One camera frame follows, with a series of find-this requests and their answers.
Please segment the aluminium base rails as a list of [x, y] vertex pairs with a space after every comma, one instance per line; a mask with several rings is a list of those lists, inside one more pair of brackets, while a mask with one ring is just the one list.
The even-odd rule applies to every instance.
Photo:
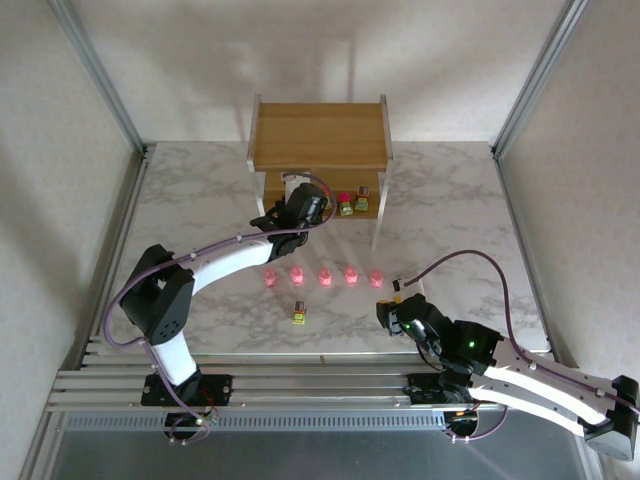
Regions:
[[[406, 408], [402, 388], [410, 374], [429, 373], [415, 353], [200, 354], [204, 374], [232, 376], [229, 408]], [[61, 370], [45, 402], [48, 412], [141, 411], [147, 375], [144, 350], [111, 348], [93, 337], [80, 365]]]

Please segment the wooden shelf white metal frame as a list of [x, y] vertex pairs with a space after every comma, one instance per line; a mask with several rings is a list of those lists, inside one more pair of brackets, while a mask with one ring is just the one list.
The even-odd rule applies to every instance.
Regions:
[[267, 103], [254, 100], [247, 166], [261, 213], [284, 196], [281, 174], [309, 172], [337, 193], [370, 190], [371, 246], [378, 244], [394, 155], [386, 97], [376, 103]]

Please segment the aluminium side rail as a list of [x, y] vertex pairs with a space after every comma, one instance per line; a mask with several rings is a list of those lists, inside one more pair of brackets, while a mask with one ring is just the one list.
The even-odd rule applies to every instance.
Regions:
[[528, 279], [528, 283], [529, 286], [531, 288], [531, 292], [533, 295], [533, 299], [537, 308], [537, 312], [538, 312], [538, 317], [541, 321], [544, 333], [545, 333], [545, 337], [546, 337], [546, 341], [547, 344], [549, 346], [547, 352], [552, 354], [553, 356], [556, 356], [556, 348], [555, 348], [555, 343], [554, 340], [552, 338], [551, 335], [551, 329], [549, 327], [547, 318], [546, 318], [546, 311], [545, 311], [545, 307], [543, 304], [543, 299], [541, 296], [541, 292], [540, 289], [537, 285], [536, 279], [535, 279], [535, 275], [534, 275], [534, 269], [533, 269], [533, 265], [531, 263], [531, 259], [529, 256], [529, 252], [527, 251], [527, 246], [526, 246], [526, 242], [525, 242], [525, 238], [524, 238], [524, 234], [523, 231], [521, 229], [521, 226], [519, 224], [517, 215], [516, 215], [516, 209], [514, 207], [514, 203], [511, 197], [511, 194], [509, 192], [509, 188], [506, 182], [506, 177], [502, 168], [502, 165], [499, 161], [499, 159], [497, 157], [493, 158], [494, 161], [494, 166], [496, 169], [496, 174], [504, 195], [504, 199], [507, 205], [507, 209], [511, 218], [511, 223], [513, 225], [514, 228], [514, 233], [516, 236], [516, 241], [519, 247], [519, 251], [520, 251], [520, 256], [522, 258], [523, 261], [523, 265], [524, 265], [524, 269], [527, 275], [527, 279]]
[[113, 290], [117, 289], [119, 265], [154, 150], [154, 146], [145, 146], [140, 154], [134, 154], [125, 172], [123, 185], [108, 225], [104, 250], [96, 268], [97, 285], [92, 291], [91, 315], [80, 343], [81, 356], [86, 354], [87, 347], [95, 336], [101, 338], [104, 317], [109, 311]]

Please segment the grey metal base plate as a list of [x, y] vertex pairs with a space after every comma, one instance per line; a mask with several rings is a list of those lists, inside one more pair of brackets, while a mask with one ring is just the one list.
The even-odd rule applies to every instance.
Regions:
[[489, 438], [436, 430], [228, 431], [191, 446], [159, 432], [52, 416], [19, 480], [606, 480], [564, 430], [515, 412]]

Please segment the aluminium frame post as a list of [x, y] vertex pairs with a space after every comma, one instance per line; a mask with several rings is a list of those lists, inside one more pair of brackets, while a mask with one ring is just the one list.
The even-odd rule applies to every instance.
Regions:
[[146, 145], [109, 78], [72, 1], [46, 0], [46, 2], [133, 152], [143, 157], [147, 151]]
[[543, 43], [516, 100], [499, 130], [491, 152], [496, 163], [506, 155], [516, 134], [533, 109], [564, 47], [582, 17], [590, 0], [565, 0], [550, 33]]

